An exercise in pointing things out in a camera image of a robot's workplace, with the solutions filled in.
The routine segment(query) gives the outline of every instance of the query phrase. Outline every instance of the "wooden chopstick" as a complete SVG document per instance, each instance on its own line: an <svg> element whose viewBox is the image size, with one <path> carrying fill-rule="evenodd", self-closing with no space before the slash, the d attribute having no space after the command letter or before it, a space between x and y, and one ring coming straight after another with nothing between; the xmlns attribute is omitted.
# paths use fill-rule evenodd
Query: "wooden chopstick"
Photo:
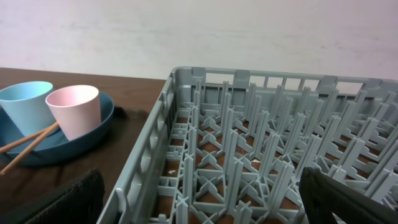
<svg viewBox="0 0 398 224"><path fill-rule="evenodd" d="M13 168L19 161L21 161L25 156L27 156L40 142L42 142L50 133L58 128L58 123L53 123L50 127L46 128L45 131L35 139L26 149L24 149L17 157L15 157L1 172L4 175L7 170Z"/></svg>
<svg viewBox="0 0 398 224"><path fill-rule="evenodd" d="M21 144L24 144L27 141L30 141L32 139L35 139L35 138L39 137L47 128L49 128L49 127L46 127L45 129L43 129L41 131L37 131L36 133L31 134L30 136L26 136L24 138L16 140L16 141L8 144L7 146L0 147L0 153L8 152L11 149L14 149L17 146L20 146Z"/></svg>

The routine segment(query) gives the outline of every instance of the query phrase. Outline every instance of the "blue tray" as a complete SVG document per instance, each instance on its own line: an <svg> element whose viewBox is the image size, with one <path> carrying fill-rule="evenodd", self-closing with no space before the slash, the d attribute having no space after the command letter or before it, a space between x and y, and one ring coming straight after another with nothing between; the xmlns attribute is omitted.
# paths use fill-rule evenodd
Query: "blue tray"
<svg viewBox="0 0 398 224"><path fill-rule="evenodd" d="M99 93L101 100L101 119L102 124L84 136L68 141L61 129L58 129L44 141L42 141L31 153L28 154L20 163L20 166L44 166L56 164L92 148L111 127L114 111L112 99L105 93ZM0 108L0 147L12 143L24 136L10 120L6 112ZM26 142L11 151L0 154L0 161L11 162L20 152L22 152L33 140Z"/></svg>

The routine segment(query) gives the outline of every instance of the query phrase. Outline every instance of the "black object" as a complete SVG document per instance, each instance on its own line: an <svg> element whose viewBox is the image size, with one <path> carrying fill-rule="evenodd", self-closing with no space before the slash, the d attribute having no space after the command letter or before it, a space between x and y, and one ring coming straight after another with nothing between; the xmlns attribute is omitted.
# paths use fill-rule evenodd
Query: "black object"
<svg viewBox="0 0 398 224"><path fill-rule="evenodd" d="M310 224L337 223L332 212L347 224L398 223L398 213L322 174L319 169L304 168L299 190Z"/></svg>
<svg viewBox="0 0 398 224"><path fill-rule="evenodd" d="M0 224L96 223L104 193L102 175L93 169L84 177L0 218Z"/></svg>

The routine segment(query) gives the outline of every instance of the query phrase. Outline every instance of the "dark wooden table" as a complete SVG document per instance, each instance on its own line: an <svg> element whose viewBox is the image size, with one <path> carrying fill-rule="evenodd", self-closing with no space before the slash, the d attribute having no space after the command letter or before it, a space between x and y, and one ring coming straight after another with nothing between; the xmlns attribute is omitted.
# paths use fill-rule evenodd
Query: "dark wooden table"
<svg viewBox="0 0 398 224"><path fill-rule="evenodd" d="M0 68L0 89L37 80L51 82L55 88L93 85L110 95L115 105L124 112L115 115L109 133L89 152L58 166L16 167L0 176L0 214L33 202L94 167L101 171L104 178L105 203L160 94L164 80ZM0 169L3 167L5 164L0 163Z"/></svg>

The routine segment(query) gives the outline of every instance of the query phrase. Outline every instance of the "gray plastic dish rack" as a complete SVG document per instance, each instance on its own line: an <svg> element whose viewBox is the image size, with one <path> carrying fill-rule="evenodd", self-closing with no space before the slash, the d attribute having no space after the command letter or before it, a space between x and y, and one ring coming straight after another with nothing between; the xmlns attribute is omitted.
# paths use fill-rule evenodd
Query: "gray plastic dish rack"
<svg viewBox="0 0 398 224"><path fill-rule="evenodd" d="M209 83L218 74L233 80ZM98 223L306 223L306 166L396 209L397 92L377 78L175 68Z"/></svg>

